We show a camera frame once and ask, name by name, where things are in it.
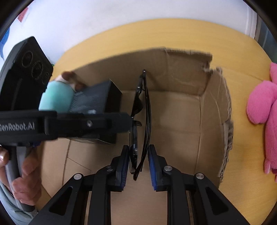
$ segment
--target yellow table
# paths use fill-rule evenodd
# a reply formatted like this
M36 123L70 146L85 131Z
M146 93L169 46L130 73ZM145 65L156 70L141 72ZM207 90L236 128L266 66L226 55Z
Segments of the yellow table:
M247 98L268 80L270 59L258 43L221 25L189 19L157 19L120 26L76 45L57 62L53 77L93 61L153 47L199 50L213 54L222 67L232 98L234 143L220 190L252 225L260 225L277 200L274 175L263 173L263 125L246 116Z

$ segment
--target finger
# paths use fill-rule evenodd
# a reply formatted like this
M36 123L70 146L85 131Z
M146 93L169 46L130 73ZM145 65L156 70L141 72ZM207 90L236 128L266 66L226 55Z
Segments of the finger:
M36 203L40 199L40 197L41 197L41 189L38 191L38 193L32 200L28 200L28 201L21 200L20 202L23 204L26 204L26 205L34 206L34 205L36 205Z
M39 166L39 160L36 153L36 148L33 148L31 153L25 158L22 164L22 172L26 175L31 174Z
M0 180L1 182L10 190L10 185L7 179L7 175L6 175L6 169L5 167L0 167Z
M31 190L31 192L14 192L14 197L18 200L30 201L32 200L39 190L41 189L41 179L39 179L35 185L35 187Z
M22 177L16 178L12 182L14 192L31 192L39 179L40 171L38 168L28 176L23 175Z
M9 162L9 153L6 149L0 147L0 167L5 166Z

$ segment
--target light blue sleeve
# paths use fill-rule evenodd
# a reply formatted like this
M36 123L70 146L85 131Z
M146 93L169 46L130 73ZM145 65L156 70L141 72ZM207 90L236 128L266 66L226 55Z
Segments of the light blue sleeve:
M16 225L28 225L38 213L37 209L30 213L18 209L14 197L1 182L0 201L7 211L8 215Z
M67 113L71 106L75 92L72 87L60 81L51 81L42 94L39 110L57 111Z

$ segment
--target eyeglasses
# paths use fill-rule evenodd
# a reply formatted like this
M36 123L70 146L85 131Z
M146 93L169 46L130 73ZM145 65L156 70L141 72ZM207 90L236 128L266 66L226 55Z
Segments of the eyeglasses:
M146 121L145 121L145 134L144 134L142 156L140 159L140 163L137 166L137 157L138 157L137 127L142 126L142 124L140 121L134 120L134 117L143 109L143 104L139 98L142 91L145 92ZM136 88L136 94L135 94L135 99L133 103L131 117L133 118L133 125L130 129L130 135L129 135L130 173L134 175L133 179L137 180L139 172L142 171L143 163L147 155L147 150L148 150L150 135L151 135L151 105L150 105L149 93L148 93L148 88L146 83L146 70L143 70L143 73L139 77L139 83Z

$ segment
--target pink plush toy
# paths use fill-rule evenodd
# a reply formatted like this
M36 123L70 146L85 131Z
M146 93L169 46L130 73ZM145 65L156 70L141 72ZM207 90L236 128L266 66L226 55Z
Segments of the pink plush toy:
M272 82L264 81L250 94L247 115L254 124L266 122L265 128L265 173L270 169L277 174L277 64L270 64Z

